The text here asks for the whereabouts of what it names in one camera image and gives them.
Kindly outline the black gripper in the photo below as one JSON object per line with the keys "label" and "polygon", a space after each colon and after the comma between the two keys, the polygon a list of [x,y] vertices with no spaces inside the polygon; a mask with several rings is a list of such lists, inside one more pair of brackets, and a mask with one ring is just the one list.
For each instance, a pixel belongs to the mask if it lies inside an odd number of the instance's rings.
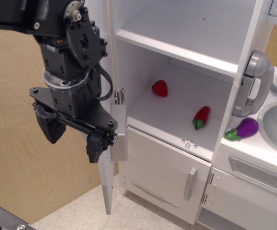
{"label": "black gripper", "polygon": [[90,163],[98,163],[108,145],[113,145],[113,131],[109,127],[115,119],[102,107],[83,84],[73,88],[33,87],[29,94],[33,103],[39,127],[47,140],[55,144],[66,131],[66,126],[87,134],[86,150]]}

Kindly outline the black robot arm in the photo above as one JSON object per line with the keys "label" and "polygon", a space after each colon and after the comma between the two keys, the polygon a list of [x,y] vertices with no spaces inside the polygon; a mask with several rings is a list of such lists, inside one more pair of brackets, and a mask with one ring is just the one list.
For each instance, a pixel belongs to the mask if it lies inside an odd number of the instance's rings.
{"label": "black robot arm", "polygon": [[46,138],[56,143],[66,127],[87,135],[87,154],[97,163],[115,143],[117,122],[101,106],[100,60],[107,41],[82,0],[0,0],[0,29],[33,35],[44,62],[46,87],[33,87],[34,111]]}

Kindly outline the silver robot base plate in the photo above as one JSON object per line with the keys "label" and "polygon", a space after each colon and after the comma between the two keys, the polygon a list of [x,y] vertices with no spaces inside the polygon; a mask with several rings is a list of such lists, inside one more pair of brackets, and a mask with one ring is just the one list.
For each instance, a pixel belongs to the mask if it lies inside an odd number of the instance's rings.
{"label": "silver robot base plate", "polygon": [[36,228],[24,220],[0,207],[0,230],[35,230]]}

